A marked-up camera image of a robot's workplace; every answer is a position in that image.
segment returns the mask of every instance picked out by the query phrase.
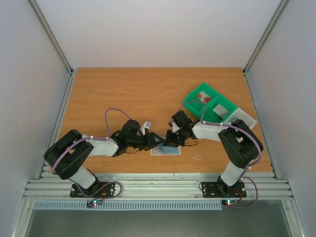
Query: green container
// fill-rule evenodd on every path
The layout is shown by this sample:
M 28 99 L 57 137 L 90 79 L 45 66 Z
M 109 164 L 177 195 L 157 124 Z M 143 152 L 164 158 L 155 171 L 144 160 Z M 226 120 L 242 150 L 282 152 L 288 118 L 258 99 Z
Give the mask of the green container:
M 206 83 L 202 83 L 198 88 L 196 88 L 194 91 L 188 94 L 183 104 L 192 100 L 198 100 L 197 95 L 201 91 L 204 91 L 208 96 L 211 97 L 211 100 L 207 104 L 205 104 L 205 115 L 203 120 L 207 122 L 224 122 L 238 108 L 235 104 L 226 99 L 225 96 L 218 93 L 216 90 L 214 90 Z M 201 118 L 203 113 L 203 105 L 201 103 L 193 102 L 187 104 L 185 107 L 189 111 L 191 111 L 196 117 L 198 117 L 199 119 Z M 225 111 L 221 114 L 221 116 L 218 113 L 219 109 Z

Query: orange wooden board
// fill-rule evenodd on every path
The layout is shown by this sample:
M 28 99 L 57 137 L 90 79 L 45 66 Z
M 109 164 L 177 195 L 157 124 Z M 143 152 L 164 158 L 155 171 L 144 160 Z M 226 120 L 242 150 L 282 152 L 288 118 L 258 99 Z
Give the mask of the orange wooden board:
M 106 137 L 104 112 L 109 107 L 124 110 L 140 124 L 150 121 L 150 131 L 164 136 L 170 128 L 171 116 L 202 82 L 256 118 L 241 68 L 79 68 L 60 137 L 71 129 Z M 114 132 L 121 129 L 127 118 L 120 112 L 109 111 L 108 120 Z M 253 131 L 263 142 L 259 124 Z M 84 166 L 95 173 L 196 173 L 222 172 L 229 161 L 220 142 L 200 140 L 197 146 L 181 149 L 180 156 L 150 156 L 149 151 L 142 151 L 115 158 L 88 157 Z M 271 170 L 264 151 L 261 162 L 251 171 Z

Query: black cable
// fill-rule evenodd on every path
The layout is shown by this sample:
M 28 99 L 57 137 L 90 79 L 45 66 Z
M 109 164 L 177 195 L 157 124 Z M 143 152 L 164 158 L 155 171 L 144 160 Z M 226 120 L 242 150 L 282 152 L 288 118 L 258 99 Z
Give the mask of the black cable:
M 198 184 L 198 188 L 199 188 L 200 190 L 203 190 L 202 188 L 200 188 L 200 185 L 202 185 L 202 183 L 203 183 L 203 182 L 200 182 L 200 183 Z
M 184 145 L 185 147 L 193 147 L 193 146 L 196 146 L 196 145 L 198 145 L 199 144 L 199 142 L 198 141 L 196 141 L 196 140 L 194 140 L 193 138 L 192 138 L 192 140 L 193 141 L 195 141 L 196 143 L 195 144 L 193 144 L 193 145 Z
M 111 136 L 116 136 L 119 132 L 120 132 L 120 130 L 114 132 Z
M 139 152 L 139 149 L 137 151 L 135 151 L 135 152 L 125 152 L 125 154 L 135 154 L 137 152 Z

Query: metal bracket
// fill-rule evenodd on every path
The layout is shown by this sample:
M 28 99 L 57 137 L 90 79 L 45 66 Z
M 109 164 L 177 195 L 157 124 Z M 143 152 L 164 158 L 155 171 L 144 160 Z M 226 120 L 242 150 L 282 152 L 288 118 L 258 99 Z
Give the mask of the metal bracket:
M 223 197 L 218 188 L 217 182 L 201 182 L 199 184 L 200 189 L 202 190 L 203 198 L 239 198 L 240 194 L 242 198 L 247 197 L 246 188 L 243 182 L 238 182 L 236 186 L 227 194 L 226 197 Z
M 101 188 L 103 185 L 107 184 L 108 182 L 99 182 L 98 187 L 96 190 Z M 107 185 L 102 189 L 100 192 L 98 192 L 96 195 L 93 196 L 93 198 L 103 198 L 104 195 L 107 198 L 113 197 L 114 196 L 114 191 L 115 191 L 115 184 Z M 86 191 L 86 189 L 82 189 L 82 191 L 89 195 L 89 193 Z M 86 198 L 83 196 L 78 189 L 78 187 L 75 184 L 72 184 L 71 186 L 71 192 L 70 192 L 70 197 L 71 198 Z

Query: white side panel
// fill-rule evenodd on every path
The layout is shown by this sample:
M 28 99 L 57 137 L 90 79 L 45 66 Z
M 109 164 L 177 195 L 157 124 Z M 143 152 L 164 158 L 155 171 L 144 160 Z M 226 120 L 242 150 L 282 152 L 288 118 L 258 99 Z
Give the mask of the white side panel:
M 26 0 L 0 3 L 0 236 L 36 178 L 67 72 Z
M 291 0 L 248 74 L 267 145 L 315 236 L 316 1 Z
M 38 0 L 73 68 L 244 67 L 279 0 Z

